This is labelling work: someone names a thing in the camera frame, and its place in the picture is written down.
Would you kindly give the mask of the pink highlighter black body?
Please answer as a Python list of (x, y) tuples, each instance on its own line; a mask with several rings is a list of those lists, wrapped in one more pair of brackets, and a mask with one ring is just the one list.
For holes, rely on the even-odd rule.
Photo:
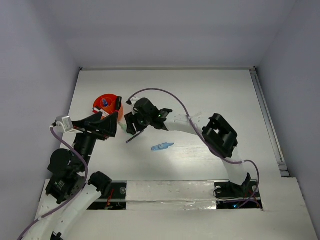
[(102, 116), (103, 117), (107, 117), (107, 116), (109, 116), (109, 114), (105, 111), (105, 110), (103, 110), (102, 108), (99, 108), (98, 106), (96, 106), (96, 107), (93, 107), (92, 108), (92, 112), (93, 113), (102, 113)]

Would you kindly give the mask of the green correction tape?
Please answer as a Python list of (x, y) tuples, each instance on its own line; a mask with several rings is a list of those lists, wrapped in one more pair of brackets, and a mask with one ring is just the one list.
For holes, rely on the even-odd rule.
[(119, 126), (121, 127), (121, 129), (122, 129), (125, 133), (127, 133), (127, 125), (124, 124), (124, 123), (122, 123), (122, 122), (119, 122), (118, 124), (119, 124)]

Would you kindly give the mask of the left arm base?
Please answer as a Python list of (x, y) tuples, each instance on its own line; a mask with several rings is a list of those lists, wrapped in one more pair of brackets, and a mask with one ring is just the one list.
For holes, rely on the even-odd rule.
[(111, 184), (111, 189), (108, 195), (100, 197), (94, 203), (92, 203), (88, 210), (126, 210), (127, 208), (127, 182), (126, 181), (114, 181)]

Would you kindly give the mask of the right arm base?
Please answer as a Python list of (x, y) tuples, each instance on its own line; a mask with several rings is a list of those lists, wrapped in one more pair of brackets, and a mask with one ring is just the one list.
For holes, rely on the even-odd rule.
[(216, 199), (216, 208), (218, 210), (235, 209), (263, 209), (263, 204), (259, 190), (256, 190), (257, 182), (251, 181), (248, 187), (243, 190), (239, 186), (232, 187), (228, 181), (218, 181), (214, 183), (212, 195)]

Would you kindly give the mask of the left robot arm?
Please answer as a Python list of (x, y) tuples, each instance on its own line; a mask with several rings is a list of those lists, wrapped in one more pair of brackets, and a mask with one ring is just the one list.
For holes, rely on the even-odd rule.
[(59, 116), (50, 126), (53, 133), (75, 134), (73, 145), (55, 150), (48, 166), (52, 176), (45, 189), (37, 223), (27, 233), (27, 240), (65, 240), (71, 229), (98, 198), (110, 194), (112, 180), (97, 171), (89, 175), (89, 162), (98, 140), (105, 141), (117, 133), (118, 113), (103, 117), (102, 112), (72, 121)]

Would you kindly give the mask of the orange highlighter black body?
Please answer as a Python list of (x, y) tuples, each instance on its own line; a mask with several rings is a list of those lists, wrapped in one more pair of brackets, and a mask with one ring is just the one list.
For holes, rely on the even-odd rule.
[(115, 111), (118, 112), (121, 109), (122, 106), (122, 97), (121, 96), (117, 96), (116, 100), (115, 100)]

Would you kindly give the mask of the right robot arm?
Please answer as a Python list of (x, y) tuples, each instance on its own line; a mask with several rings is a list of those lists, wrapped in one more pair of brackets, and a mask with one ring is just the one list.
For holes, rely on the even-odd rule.
[(248, 191), (251, 176), (237, 151), (238, 134), (220, 114), (191, 117), (168, 108), (158, 109), (145, 97), (134, 96), (126, 103), (132, 108), (125, 115), (129, 134), (135, 135), (151, 126), (156, 130), (197, 135), (210, 152), (223, 162), (229, 181), (221, 189), (240, 197)]

